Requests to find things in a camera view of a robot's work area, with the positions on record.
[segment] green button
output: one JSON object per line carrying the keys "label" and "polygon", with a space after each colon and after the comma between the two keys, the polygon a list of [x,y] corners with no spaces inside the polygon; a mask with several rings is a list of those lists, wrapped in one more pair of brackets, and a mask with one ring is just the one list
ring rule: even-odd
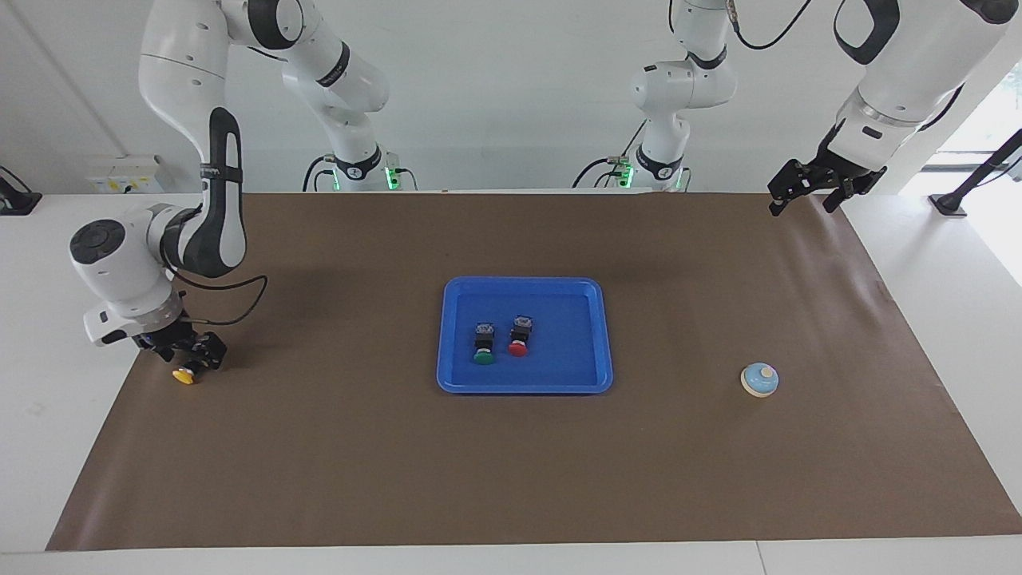
{"label": "green button", "polygon": [[494,354],[489,351],[477,351],[475,355],[472,356],[472,362],[478,364],[479,366],[490,366],[496,358]]}

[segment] white wall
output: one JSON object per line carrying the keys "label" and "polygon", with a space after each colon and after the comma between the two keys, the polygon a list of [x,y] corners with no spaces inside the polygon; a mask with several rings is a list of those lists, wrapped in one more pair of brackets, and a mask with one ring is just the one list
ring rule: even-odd
{"label": "white wall", "polygon": [[[128,151],[158,154],[177,190],[195,189],[194,151],[138,95],[137,52],[150,2],[3,2],[25,16]],[[666,0],[317,4],[335,32],[389,77],[390,102],[374,116],[380,141],[428,188],[568,185],[589,160],[619,152],[641,121],[629,96],[631,76],[683,55],[666,29]],[[739,2],[746,36],[772,38],[800,4]],[[787,158],[812,155],[863,74],[831,35],[837,4],[814,2],[775,49],[754,53],[732,43],[738,95],[688,114],[693,189],[762,190]],[[109,153],[108,143],[89,136],[96,128],[88,122],[62,117],[51,83],[17,46],[0,39],[0,160],[44,191],[82,191],[73,183],[80,156]],[[902,151],[881,189],[908,181],[1020,56],[1016,21],[947,119]],[[246,189],[297,188],[309,160],[328,151],[325,135],[284,90],[277,62],[235,48],[230,65],[228,102],[242,126]],[[9,121],[9,110],[19,119]],[[61,159],[34,159],[54,152]]]}

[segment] red button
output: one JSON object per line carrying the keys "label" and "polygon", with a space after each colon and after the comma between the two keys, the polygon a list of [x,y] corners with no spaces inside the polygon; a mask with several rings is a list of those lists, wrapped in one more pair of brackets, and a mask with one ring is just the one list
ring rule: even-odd
{"label": "red button", "polygon": [[524,357],[528,353],[528,348],[521,342],[511,342],[511,345],[508,346],[508,353],[515,357]]}

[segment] black stand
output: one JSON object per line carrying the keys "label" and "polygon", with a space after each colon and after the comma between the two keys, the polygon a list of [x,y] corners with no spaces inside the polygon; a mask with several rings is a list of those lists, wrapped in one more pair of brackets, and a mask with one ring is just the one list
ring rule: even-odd
{"label": "black stand", "polygon": [[0,177],[0,215],[28,215],[42,197],[42,193],[18,191]]}
{"label": "black stand", "polygon": [[966,195],[969,195],[970,191],[976,189],[977,185],[982,183],[987,176],[992,174],[998,165],[1004,163],[1005,160],[1015,153],[1015,150],[1020,147],[1022,147],[1022,130],[1015,132],[1015,135],[1008,138],[1005,145],[997,148],[997,151],[994,151],[982,165],[976,167],[976,171],[973,172],[972,175],[969,176],[964,182],[962,182],[962,185],[960,185],[958,189],[943,195],[931,195],[930,202],[933,203],[933,206],[944,215],[964,218],[968,213],[966,213],[965,209],[962,208],[962,199],[964,199]]}

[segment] table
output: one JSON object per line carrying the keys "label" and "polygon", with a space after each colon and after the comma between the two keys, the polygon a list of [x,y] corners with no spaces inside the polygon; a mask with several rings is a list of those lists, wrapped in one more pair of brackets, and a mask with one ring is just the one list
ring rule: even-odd
{"label": "table", "polygon": [[[0,522],[0,548],[4,552],[33,552],[45,545],[135,355],[130,346],[97,351],[84,340],[80,317],[94,298],[66,263],[67,237],[82,223],[159,200],[188,204],[196,199],[180,195],[49,196],[31,218],[0,221],[0,245],[8,249],[3,256],[0,289],[20,298],[18,305],[5,307],[4,329],[0,332],[0,349],[7,352],[2,378],[6,401],[0,406],[0,433],[4,437],[0,457],[8,463],[0,471],[0,508],[5,510]],[[1022,289],[982,244],[968,221],[933,215],[925,200],[864,197],[849,202],[846,210],[1018,507],[1022,501],[1022,454],[1014,444],[1022,422],[1014,406],[1022,404],[1022,388],[1012,379],[1010,362],[1022,345],[1022,333],[1016,328],[1022,322]],[[960,294],[978,292],[978,285],[982,285],[983,298],[959,301]],[[55,354],[62,361],[52,362]],[[74,376],[81,386],[64,389],[54,385]],[[932,563],[954,572],[954,562],[968,565],[982,560],[987,562],[982,571],[1008,573],[1022,566],[1022,537],[524,545],[489,553],[484,547],[117,552],[4,556],[0,558],[0,570],[6,570],[7,565],[17,572],[53,572],[93,565],[97,571],[110,572],[143,562],[152,565],[156,554],[183,562],[179,566],[239,568],[242,562],[251,562],[247,567],[258,565],[267,570],[273,565],[309,561],[310,569],[351,562],[359,571],[397,572],[405,570],[403,566],[415,566],[420,571],[438,572],[452,565],[470,569],[492,561],[505,566],[507,572],[512,572],[515,565],[537,562],[552,571],[563,571],[567,565],[586,570],[588,565],[592,567],[589,572],[611,572],[614,565],[629,565],[656,572],[686,565],[705,572],[728,573],[761,573],[763,566],[771,573],[811,572],[819,569],[812,562],[840,554],[840,560],[830,560],[831,571],[840,567],[848,572],[903,572],[909,564],[922,568]]]}

